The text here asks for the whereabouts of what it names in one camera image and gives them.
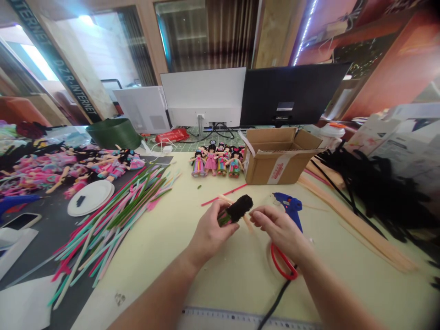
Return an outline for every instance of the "black monitor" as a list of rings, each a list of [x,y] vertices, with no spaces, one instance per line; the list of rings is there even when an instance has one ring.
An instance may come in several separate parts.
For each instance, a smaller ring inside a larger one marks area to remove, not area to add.
[[[314,124],[351,63],[272,67],[246,72],[241,126]]]

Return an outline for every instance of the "green bucket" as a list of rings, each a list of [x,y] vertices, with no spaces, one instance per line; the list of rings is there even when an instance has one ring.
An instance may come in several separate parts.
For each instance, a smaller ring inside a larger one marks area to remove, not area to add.
[[[122,149],[136,149],[141,145],[142,137],[127,118],[99,121],[88,126],[86,131],[102,149],[115,150],[115,144]]]

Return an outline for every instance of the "left hand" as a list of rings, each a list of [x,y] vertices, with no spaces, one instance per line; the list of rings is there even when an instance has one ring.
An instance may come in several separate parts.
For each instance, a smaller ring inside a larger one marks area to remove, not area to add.
[[[201,268],[221,248],[224,242],[240,228],[238,223],[219,226],[219,212],[228,208],[229,203],[216,200],[200,218],[196,231],[186,248],[187,255],[194,266]]]

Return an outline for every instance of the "red box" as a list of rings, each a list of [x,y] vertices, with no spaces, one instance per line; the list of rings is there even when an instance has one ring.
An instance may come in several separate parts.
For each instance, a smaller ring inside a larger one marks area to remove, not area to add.
[[[170,142],[175,143],[186,140],[187,138],[189,138],[189,134],[187,133],[186,129],[177,128],[175,130],[172,130],[171,132],[156,135],[156,143],[166,145]]]

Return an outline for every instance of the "white monitor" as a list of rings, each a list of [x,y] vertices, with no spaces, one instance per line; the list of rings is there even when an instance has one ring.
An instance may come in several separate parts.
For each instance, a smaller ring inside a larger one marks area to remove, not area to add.
[[[160,134],[171,129],[162,86],[116,89],[113,93],[136,132]]]
[[[174,126],[198,126],[223,122],[240,126],[246,68],[162,73],[168,112]]]

